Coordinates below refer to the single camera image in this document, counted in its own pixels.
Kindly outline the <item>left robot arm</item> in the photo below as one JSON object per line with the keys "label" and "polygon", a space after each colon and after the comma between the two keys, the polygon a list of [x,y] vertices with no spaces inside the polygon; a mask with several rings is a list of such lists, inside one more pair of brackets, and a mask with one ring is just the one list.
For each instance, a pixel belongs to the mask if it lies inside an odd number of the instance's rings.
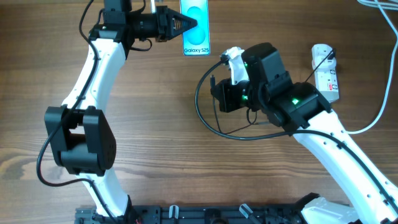
{"label": "left robot arm", "polygon": [[167,6],[133,10],[130,1],[105,1],[98,20],[83,38],[88,55],[70,94],[44,116],[56,165],[83,183],[95,207],[77,223],[137,223],[140,216],[121,188],[113,164],[116,139],[105,111],[116,76],[136,40],[166,42],[196,27],[197,20]]}

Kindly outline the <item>white power strip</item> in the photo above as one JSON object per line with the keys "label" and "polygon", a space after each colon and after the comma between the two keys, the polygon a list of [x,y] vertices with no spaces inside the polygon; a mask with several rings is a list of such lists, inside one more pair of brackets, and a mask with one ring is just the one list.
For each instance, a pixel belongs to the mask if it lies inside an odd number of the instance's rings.
{"label": "white power strip", "polygon": [[[315,52],[321,53],[326,52],[329,53],[334,51],[334,48],[330,47],[327,44],[315,44],[312,47],[312,60],[313,54]],[[315,70],[315,86],[317,90],[328,100],[329,103],[332,103],[339,99],[339,87],[338,87],[338,79],[336,75],[336,67],[334,69],[327,70]]]}

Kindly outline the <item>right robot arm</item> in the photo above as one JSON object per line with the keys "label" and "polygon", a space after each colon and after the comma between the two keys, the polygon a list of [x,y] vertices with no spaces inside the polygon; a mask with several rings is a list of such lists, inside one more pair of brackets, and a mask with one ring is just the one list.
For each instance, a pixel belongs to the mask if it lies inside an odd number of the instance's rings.
{"label": "right robot arm", "polygon": [[306,147],[349,198],[355,222],[397,223],[397,186],[374,165],[345,130],[328,100],[308,82],[294,83],[270,43],[220,56],[230,78],[213,84],[220,111],[261,111]]}

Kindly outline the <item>white charger plug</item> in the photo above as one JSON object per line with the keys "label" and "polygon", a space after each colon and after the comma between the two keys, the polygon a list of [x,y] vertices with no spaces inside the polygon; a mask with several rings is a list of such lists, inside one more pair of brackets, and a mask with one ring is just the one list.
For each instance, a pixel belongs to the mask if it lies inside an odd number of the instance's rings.
{"label": "white charger plug", "polygon": [[332,50],[329,53],[315,52],[313,54],[312,66],[314,70],[327,70],[336,67],[335,52]]}

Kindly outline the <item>Galaxy S25 smartphone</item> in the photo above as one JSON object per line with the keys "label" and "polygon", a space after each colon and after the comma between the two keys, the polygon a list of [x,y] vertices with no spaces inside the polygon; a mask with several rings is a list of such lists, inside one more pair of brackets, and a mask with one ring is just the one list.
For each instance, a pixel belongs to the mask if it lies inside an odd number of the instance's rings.
{"label": "Galaxy S25 smartphone", "polygon": [[183,53],[187,56],[210,54],[210,25],[208,0],[180,0],[180,12],[197,21],[197,25],[184,32]]}

